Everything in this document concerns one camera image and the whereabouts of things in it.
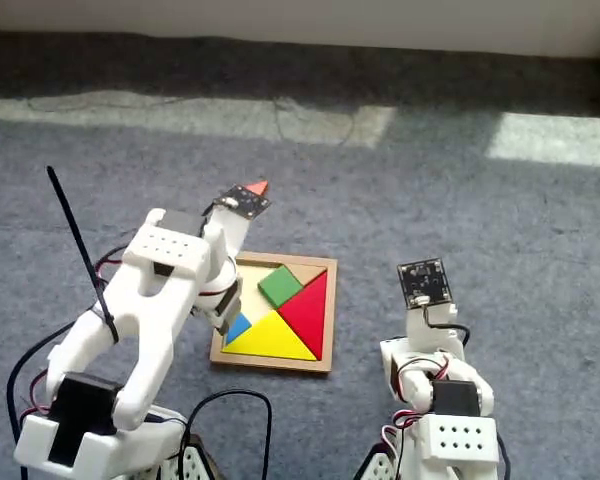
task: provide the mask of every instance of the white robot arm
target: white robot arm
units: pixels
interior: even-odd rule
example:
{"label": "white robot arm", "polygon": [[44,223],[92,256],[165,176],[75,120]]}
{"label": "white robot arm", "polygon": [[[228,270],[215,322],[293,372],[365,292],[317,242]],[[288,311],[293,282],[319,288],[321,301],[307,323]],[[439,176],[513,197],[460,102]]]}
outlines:
{"label": "white robot arm", "polygon": [[[382,429],[356,480],[497,480],[493,390],[464,361],[468,329],[440,259],[401,265],[407,336],[380,343],[385,378],[399,410]],[[463,342],[458,330],[465,331]],[[377,472],[384,472],[383,477]]]}
{"label": "white robot arm", "polygon": [[[224,333],[240,311],[235,257],[269,201],[235,186],[195,218],[153,209],[98,302],[49,354],[48,415],[26,417],[15,458],[75,479],[110,479],[153,468],[178,451],[184,419],[152,405],[192,309]],[[124,385],[83,373],[119,337],[138,336],[138,361]]]}

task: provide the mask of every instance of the wire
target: wire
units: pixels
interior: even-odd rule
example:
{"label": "wire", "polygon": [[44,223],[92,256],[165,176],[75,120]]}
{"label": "wire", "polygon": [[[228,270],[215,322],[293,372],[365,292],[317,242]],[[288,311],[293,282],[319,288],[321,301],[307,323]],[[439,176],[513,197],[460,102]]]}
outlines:
{"label": "wire", "polygon": [[20,414],[19,425],[20,429],[22,429],[22,424],[24,423],[24,419],[27,415],[31,415],[32,413],[36,413],[38,409],[36,407],[27,408],[24,412]]}
{"label": "wire", "polygon": [[262,480],[266,480],[267,472],[269,470],[269,446],[271,445],[271,423],[273,421],[273,412],[271,409],[271,402],[260,392],[255,392],[253,390],[242,390],[242,389],[232,389],[232,390],[222,390],[220,392],[209,395],[196,405],[196,408],[193,409],[191,415],[189,416],[189,420],[187,420],[187,425],[182,433],[182,438],[180,439],[180,450],[178,451],[178,479],[185,480],[184,476],[184,452],[189,443],[189,433],[191,431],[191,426],[193,425],[193,421],[195,420],[198,412],[209,402],[216,400],[221,397],[226,397],[228,395],[247,395],[250,397],[256,397],[261,399],[266,407],[267,407],[267,434],[265,437],[264,443],[264,455],[262,458]]}
{"label": "wire", "polygon": [[402,396],[402,380],[400,379],[400,374],[402,373],[402,370],[404,370],[406,367],[408,367],[409,365],[412,365],[416,362],[433,363],[435,366],[437,366],[440,369],[440,370],[438,370],[438,374],[444,369],[444,366],[440,365],[435,360],[432,360],[430,358],[424,358],[424,357],[415,357],[415,358],[412,358],[411,360],[409,360],[408,362],[402,364],[400,366],[400,368],[398,369],[398,371],[396,372],[396,376],[398,377],[398,397],[400,397],[400,400],[402,400],[405,403],[407,402],[407,400]]}
{"label": "wire", "polygon": [[104,255],[102,255],[102,257],[100,257],[100,259],[96,263],[93,264],[93,268],[95,268],[96,271],[100,270],[102,268],[102,266],[106,262],[108,262],[108,261],[114,261],[114,260],[111,260],[110,257],[112,257],[113,255],[115,255],[119,251],[124,250],[128,246],[129,246],[129,244],[125,243],[124,245],[119,245],[119,246],[117,246],[115,248],[112,248],[107,253],[105,253]]}
{"label": "wire", "polygon": [[62,207],[64,216],[67,219],[69,229],[71,230],[73,239],[75,240],[76,245],[78,247],[78,251],[80,252],[82,262],[84,263],[84,266],[87,269],[87,273],[89,274],[89,278],[91,279],[93,289],[96,291],[96,297],[98,297],[98,302],[100,302],[100,308],[102,308],[102,316],[104,317],[103,321],[109,327],[109,330],[111,330],[113,343],[118,343],[118,341],[120,340],[118,330],[116,329],[116,326],[113,323],[113,316],[109,312],[109,308],[107,308],[107,302],[104,301],[102,285],[98,281],[95,267],[91,263],[91,258],[89,258],[89,252],[87,252],[87,247],[84,244],[84,240],[82,239],[82,234],[80,233],[80,229],[78,228],[76,219],[73,215],[73,212],[71,211],[69,200],[67,200],[67,196],[65,195],[64,190],[62,189],[62,185],[60,185],[60,180],[58,180],[58,176],[56,175],[56,171],[53,169],[53,167],[47,166],[47,175],[49,176],[49,180],[51,180],[51,185],[53,185],[53,189],[56,192],[56,196],[58,197],[58,201],[60,202],[60,206]]}
{"label": "wire", "polygon": [[[20,438],[20,425],[18,423],[18,414],[16,413],[15,396],[14,396],[15,384],[16,384],[16,380],[18,378],[18,374],[20,373],[20,370],[22,370],[22,367],[24,367],[24,364],[27,363],[29,361],[29,359],[38,352],[38,350],[40,350],[47,343],[51,342],[52,340],[59,337],[67,330],[69,330],[73,326],[74,323],[75,323],[75,320],[67,323],[65,326],[59,328],[52,334],[44,337],[42,340],[40,340],[38,343],[36,343],[33,347],[31,347],[29,350],[27,350],[24,353],[24,355],[22,355],[22,357],[20,357],[20,359],[16,362],[15,366],[11,370],[11,374],[9,375],[9,379],[7,380],[7,412],[9,413],[9,422],[11,423],[11,432],[13,433],[13,438],[16,441],[16,443],[18,443],[18,439]],[[20,477],[22,480],[26,480],[29,478],[29,474],[25,467],[20,467]]]}
{"label": "wire", "polygon": [[464,332],[464,337],[462,337],[462,346],[466,347],[467,343],[469,343],[469,339],[471,338],[471,330],[469,327],[465,325],[460,325],[459,323],[430,323],[429,322],[429,310],[426,305],[422,306],[422,317],[424,318],[424,323],[427,324],[429,328],[437,328],[438,330],[461,330]]}
{"label": "wire", "polygon": [[402,464],[402,455],[404,454],[404,431],[406,428],[402,428],[401,439],[400,439],[400,456],[398,457],[398,466],[396,467],[396,480],[400,480],[400,464]]}
{"label": "wire", "polygon": [[122,260],[105,260],[102,265],[96,268],[96,275],[100,276],[100,270],[102,270],[102,267],[105,265],[120,265],[121,263]]}
{"label": "wire", "polygon": [[382,441],[389,447],[389,449],[393,452],[393,458],[398,458],[398,451],[396,450],[395,445],[387,438],[387,433],[391,433],[393,436],[398,435],[398,430],[391,425],[384,425],[380,430],[380,436],[382,437]]}
{"label": "wire", "polygon": [[38,403],[36,402],[35,389],[36,385],[40,383],[40,381],[46,376],[47,369],[45,368],[38,375],[36,375],[33,380],[31,380],[31,385],[29,385],[29,400],[31,401],[31,405],[33,405],[33,408],[41,412],[48,411],[49,409],[48,407],[45,407],[43,405],[38,405]]}
{"label": "wire", "polygon": [[504,461],[504,480],[511,480],[511,460],[509,459],[509,455],[507,454],[507,447],[504,445],[504,440],[498,433],[498,446],[500,447],[500,453],[502,455],[502,460]]}

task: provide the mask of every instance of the yellow triangle piece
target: yellow triangle piece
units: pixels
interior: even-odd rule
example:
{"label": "yellow triangle piece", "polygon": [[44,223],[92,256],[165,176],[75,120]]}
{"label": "yellow triangle piece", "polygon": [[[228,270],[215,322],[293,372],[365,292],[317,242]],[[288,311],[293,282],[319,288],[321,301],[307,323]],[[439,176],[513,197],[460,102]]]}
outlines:
{"label": "yellow triangle piece", "polygon": [[316,357],[302,343],[287,322],[272,310],[258,323],[222,349],[224,353],[260,355],[263,357],[315,360]]}

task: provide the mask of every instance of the orange piece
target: orange piece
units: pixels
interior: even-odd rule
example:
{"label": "orange piece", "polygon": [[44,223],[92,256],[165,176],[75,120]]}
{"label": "orange piece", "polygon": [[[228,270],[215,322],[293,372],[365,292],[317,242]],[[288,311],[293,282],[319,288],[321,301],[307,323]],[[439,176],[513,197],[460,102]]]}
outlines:
{"label": "orange piece", "polygon": [[299,265],[296,263],[286,264],[291,274],[298,279],[302,285],[307,285],[311,281],[324,272],[327,267],[317,267],[314,265]]}
{"label": "orange piece", "polygon": [[245,185],[247,190],[251,190],[253,193],[257,193],[258,195],[264,195],[267,193],[267,189],[269,188],[269,182],[263,180],[258,183],[252,183],[251,185]]}

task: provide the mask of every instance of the gray carpet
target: gray carpet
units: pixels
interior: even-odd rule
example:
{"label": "gray carpet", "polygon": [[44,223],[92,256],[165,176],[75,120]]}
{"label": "gray carpet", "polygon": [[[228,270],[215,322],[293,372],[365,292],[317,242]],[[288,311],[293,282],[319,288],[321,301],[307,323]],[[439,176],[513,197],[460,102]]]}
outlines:
{"label": "gray carpet", "polygon": [[[212,368],[196,318],[159,394],[182,412],[227,387],[269,395],[270,478],[353,476],[399,406],[378,348],[404,333],[395,265],[441,256],[513,478],[600,480],[600,64],[0,36],[0,478],[17,475],[13,363],[93,301],[47,164],[94,255],[151,207],[196,213],[267,178],[274,205],[246,247],[340,261],[328,377]],[[133,349],[93,371],[125,378]],[[44,365],[35,357],[19,395]],[[204,412],[199,431],[229,478],[259,478],[264,418],[250,400]]]}

